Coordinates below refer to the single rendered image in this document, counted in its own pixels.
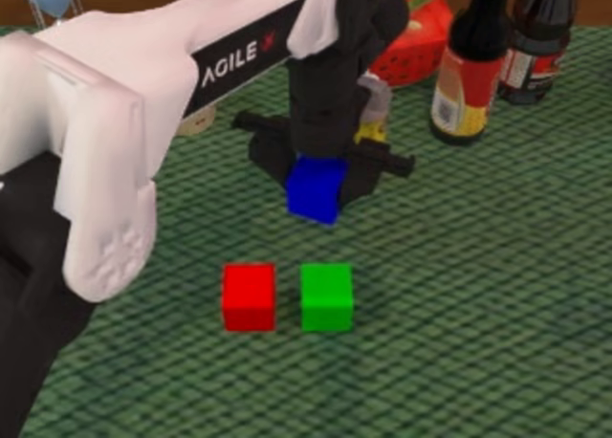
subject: beige object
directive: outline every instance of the beige object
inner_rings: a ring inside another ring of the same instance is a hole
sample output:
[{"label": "beige object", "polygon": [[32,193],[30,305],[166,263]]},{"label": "beige object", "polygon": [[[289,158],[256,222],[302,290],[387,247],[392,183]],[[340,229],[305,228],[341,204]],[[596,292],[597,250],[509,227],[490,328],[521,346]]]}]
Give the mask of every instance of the beige object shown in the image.
[{"label": "beige object", "polygon": [[214,123],[214,115],[216,112],[215,105],[205,106],[204,108],[189,115],[181,122],[176,135],[192,136],[204,132]]}]

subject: red cube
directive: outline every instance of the red cube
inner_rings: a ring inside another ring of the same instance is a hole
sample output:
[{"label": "red cube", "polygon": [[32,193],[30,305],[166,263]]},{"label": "red cube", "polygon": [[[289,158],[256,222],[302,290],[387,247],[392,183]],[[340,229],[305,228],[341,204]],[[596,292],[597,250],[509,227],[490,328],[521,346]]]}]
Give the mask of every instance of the red cube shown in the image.
[{"label": "red cube", "polygon": [[273,331],[274,264],[226,264],[221,309],[228,331]]}]

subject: block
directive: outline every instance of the block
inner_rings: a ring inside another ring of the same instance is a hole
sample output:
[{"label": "block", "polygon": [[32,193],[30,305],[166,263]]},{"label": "block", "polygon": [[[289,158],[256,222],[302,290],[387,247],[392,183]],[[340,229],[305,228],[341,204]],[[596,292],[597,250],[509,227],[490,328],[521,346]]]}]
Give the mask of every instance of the block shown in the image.
[{"label": "block", "polygon": [[346,263],[302,264],[303,331],[348,331],[353,326],[353,280]]},{"label": "block", "polygon": [[221,308],[227,331],[273,331],[274,264],[226,264]]},{"label": "block", "polygon": [[347,168],[344,159],[300,157],[285,183],[287,210],[325,225],[336,223]]}]

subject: green checkered tablecloth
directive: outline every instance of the green checkered tablecloth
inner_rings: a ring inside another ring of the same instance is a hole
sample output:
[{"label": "green checkered tablecloth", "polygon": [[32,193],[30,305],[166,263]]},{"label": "green checkered tablecloth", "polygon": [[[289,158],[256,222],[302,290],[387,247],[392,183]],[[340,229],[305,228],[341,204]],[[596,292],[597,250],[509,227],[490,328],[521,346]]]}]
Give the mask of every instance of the green checkered tablecloth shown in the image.
[{"label": "green checkered tablecloth", "polygon": [[[229,128],[284,113],[286,83],[174,141],[148,266],[64,351],[24,437],[612,437],[612,29],[577,28],[552,95],[497,102],[469,149],[429,135],[432,80],[397,91],[391,142],[417,170],[332,229],[288,215]],[[275,333],[224,332],[232,261],[276,263]],[[352,333],[301,333],[310,261],[352,263]]]}]

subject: dark bottle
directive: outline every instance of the dark bottle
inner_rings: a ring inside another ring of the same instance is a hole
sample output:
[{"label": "dark bottle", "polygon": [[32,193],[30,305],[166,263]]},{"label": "dark bottle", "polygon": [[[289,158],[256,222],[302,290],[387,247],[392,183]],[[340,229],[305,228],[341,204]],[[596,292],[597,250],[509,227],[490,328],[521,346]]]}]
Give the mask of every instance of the dark bottle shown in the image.
[{"label": "dark bottle", "polygon": [[510,45],[508,0],[471,0],[450,26],[430,112],[430,127],[449,144],[470,144],[485,131]]},{"label": "dark bottle", "polygon": [[538,103],[553,87],[570,43],[578,0],[516,0],[511,49],[499,83],[510,103]]}]

